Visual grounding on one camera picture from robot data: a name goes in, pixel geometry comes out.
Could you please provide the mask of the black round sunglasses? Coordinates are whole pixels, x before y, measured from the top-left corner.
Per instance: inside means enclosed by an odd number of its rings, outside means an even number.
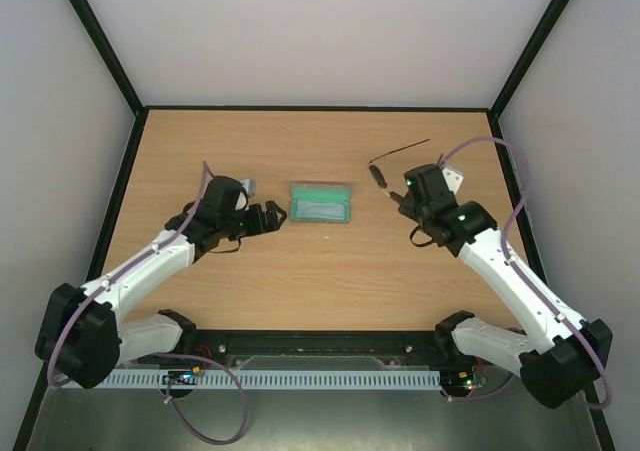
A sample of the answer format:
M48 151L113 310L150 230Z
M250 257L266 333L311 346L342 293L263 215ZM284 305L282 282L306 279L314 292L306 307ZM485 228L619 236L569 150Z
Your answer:
M404 146L386 151L381 155L378 155L370 159L366 168L370 173L376 186L384 193L389 194L391 191L390 184L394 180L392 174L395 171L396 165L394 160L401 156L403 153L407 153L409 150L422 146L431 142L431 138L422 139Z

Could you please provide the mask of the light blue cleaning cloth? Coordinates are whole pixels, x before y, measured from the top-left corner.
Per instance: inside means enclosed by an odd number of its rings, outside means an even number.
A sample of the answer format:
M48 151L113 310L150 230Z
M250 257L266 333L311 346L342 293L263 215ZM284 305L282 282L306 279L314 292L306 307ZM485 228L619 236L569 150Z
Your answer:
M299 201L296 207L296 217L302 220L342 222L348 218L348 212L341 203Z

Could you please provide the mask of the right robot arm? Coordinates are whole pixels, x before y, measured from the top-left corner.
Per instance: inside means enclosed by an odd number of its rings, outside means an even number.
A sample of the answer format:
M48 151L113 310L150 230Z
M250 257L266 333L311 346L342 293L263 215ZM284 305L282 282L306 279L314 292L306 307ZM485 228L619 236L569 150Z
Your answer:
M436 350L455 363L474 356L518 377L530 395L555 409L597 379L613 333L602 320L587 321L559 299L506 241L496 220L475 201L460 204L461 174L427 164L405 172L398 211L415 222L430 244L447 249L479 275L521 326L510 331L459 311L437 324Z

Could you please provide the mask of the grey felt glasses case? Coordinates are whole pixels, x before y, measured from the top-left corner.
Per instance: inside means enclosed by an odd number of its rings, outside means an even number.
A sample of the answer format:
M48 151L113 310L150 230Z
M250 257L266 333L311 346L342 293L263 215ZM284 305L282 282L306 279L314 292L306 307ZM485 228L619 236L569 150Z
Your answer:
M351 219L352 189L346 184L297 182L290 196L292 221L346 224Z

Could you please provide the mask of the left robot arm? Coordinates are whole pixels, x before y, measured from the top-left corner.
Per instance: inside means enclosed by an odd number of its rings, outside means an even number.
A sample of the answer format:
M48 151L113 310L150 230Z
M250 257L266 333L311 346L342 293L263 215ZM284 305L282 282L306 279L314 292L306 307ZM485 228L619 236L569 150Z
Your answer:
M157 353L190 352L196 326L180 313L165 309L144 320L126 317L159 285L221 241L239 244L281 228L286 212L272 200L252 203L253 185L251 179L210 179L193 202L127 261L79 287L58 286L35 345L49 384L73 381L91 389L123 363Z

